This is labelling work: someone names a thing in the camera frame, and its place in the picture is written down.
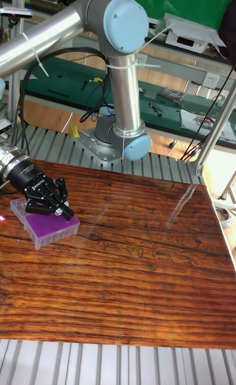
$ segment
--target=blue joint cap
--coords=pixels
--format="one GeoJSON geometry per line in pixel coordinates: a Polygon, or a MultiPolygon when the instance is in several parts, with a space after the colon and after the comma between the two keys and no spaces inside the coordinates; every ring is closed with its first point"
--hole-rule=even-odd
{"type": "Polygon", "coordinates": [[[152,139],[148,134],[136,138],[124,149],[124,157],[129,161],[137,161],[150,150],[152,139]]]}
{"type": "Polygon", "coordinates": [[[103,18],[104,32],[113,48],[122,54],[138,50],[148,35],[148,16],[135,0],[111,0],[103,18]]]}

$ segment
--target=pipette tip box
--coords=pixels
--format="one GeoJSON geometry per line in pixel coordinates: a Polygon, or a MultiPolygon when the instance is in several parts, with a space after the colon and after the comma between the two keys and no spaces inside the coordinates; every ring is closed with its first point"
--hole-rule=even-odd
{"type": "Polygon", "coordinates": [[[49,215],[27,213],[25,197],[12,200],[10,208],[23,224],[36,249],[67,236],[76,235],[79,229],[80,222],[76,216],[66,220],[62,215],[56,216],[54,213],[49,215]]]}

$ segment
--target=metal pole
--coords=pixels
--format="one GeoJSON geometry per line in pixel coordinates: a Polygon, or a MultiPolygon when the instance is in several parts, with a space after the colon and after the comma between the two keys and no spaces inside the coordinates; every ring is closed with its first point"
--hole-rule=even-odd
{"type": "Polygon", "coordinates": [[[227,120],[229,119],[230,114],[232,113],[234,106],[236,104],[236,80],[233,83],[232,88],[229,91],[229,94],[226,98],[226,101],[220,110],[220,113],[217,119],[214,122],[213,128],[207,136],[207,139],[201,149],[201,152],[195,161],[194,167],[196,168],[196,174],[200,175],[203,171],[203,166],[205,161],[208,158],[209,153],[212,151],[215,146],[220,133],[224,129],[227,120]]]}
{"type": "Polygon", "coordinates": [[[109,57],[110,81],[119,130],[135,131],[141,125],[136,55],[109,57]]]}
{"type": "MultiPolygon", "coordinates": [[[[12,0],[13,7],[24,8],[25,0],[12,0]]],[[[23,19],[20,19],[19,23],[15,25],[11,30],[11,38],[17,37],[23,31],[23,19]]],[[[20,96],[20,72],[14,73],[9,78],[9,108],[8,117],[10,120],[14,119],[17,103],[20,96]]]]}

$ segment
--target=wooden table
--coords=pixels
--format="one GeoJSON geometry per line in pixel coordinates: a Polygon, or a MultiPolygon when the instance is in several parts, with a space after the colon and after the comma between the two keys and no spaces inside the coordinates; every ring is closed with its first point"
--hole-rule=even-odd
{"type": "Polygon", "coordinates": [[[77,236],[36,251],[1,194],[0,338],[235,348],[236,278],[205,186],[37,162],[77,236]]]}

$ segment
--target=metal grating floor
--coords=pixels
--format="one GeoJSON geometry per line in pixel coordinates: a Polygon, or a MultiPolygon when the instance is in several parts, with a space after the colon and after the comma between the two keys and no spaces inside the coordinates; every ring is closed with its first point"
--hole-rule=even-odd
{"type": "Polygon", "coordinates": [[[235,385],[236,350],[0,340],[0,385],[235,385]]]}
{"type": "MultiPolygon", "coordinates": [[[[101,165],[84,150],[69,134],[28,126],[26,134],[30,156],[34,159],[77,165],[103,171],[123,172],[126,174],[160,178],[168,181],[204,184],[203,178],[195,174],[192,162],[176,161],[172,157],[147,153],[139,161],[118,160],[112,164],[101,165]]],[[[19,127],[17,146],[21,146],[19,127]]]]}

